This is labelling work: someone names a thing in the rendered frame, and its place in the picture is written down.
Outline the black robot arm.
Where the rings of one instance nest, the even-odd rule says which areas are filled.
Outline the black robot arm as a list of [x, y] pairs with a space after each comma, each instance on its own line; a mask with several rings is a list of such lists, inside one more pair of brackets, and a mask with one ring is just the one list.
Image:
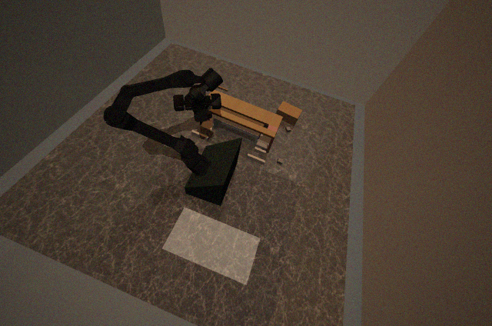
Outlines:
[[[112, 106], [107, 107], [104, 111], [105, 123], [111, 127], [135, 131], [173, 148], [181, 154], [181, 160], [187, 165], [187, 168], [194, 172], [194, 176], [204, 176], [211, 165], [211, 161], [198, 153], [198, 146], [195, 145], [195, 142], [182, 135], [180, 138], [173, 137], [147, 125], [127, 113], [127, 110], [133, 97], [168, 88], [191, 87], [185, 98], [191, 104], [201, 104], [205, 100], [206, 91], [213, 92], [222, 82], [222, 77], [213, 68], [209, 68], [202, 76], [197, 76], [190, 70], [180, 70], [164, 78], [133, 85], [123, 85]], [[197, 83], [200, 85], [194, 85]], [[208, 121], [212, 118], [212, 113], [207, 109], [207, 105], [193, 105], [192, 110], [196, 122]]]

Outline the small brown block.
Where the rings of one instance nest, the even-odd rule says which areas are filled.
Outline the small brown block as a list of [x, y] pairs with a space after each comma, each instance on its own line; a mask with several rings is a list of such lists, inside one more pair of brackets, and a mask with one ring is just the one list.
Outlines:
[[287, 102], [283, 101], [280, 105], [280, 107], [277, 110], [277, 115], [282, 116], [282, 121], [286, 121], [287, 123], [291, 125], [295, 125], [297, 122], [302, 110], [288, 104]]

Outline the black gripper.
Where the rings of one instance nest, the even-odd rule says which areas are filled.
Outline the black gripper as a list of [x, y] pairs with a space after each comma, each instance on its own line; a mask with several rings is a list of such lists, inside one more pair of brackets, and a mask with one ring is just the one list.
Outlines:
[[192, 111], [192, 106], [197, 105], [197, 106], [203, 106], [207, 105], [207, 109], [220, 109], [221, 108], [221, 95], [219, 93], [217, 94], [211, 94], [205, 96], [205, 100], [201, 104], [191, 104], [186, 98], [184, 98], [183, 95], [174, 95], [174, 109], [175, 111]]

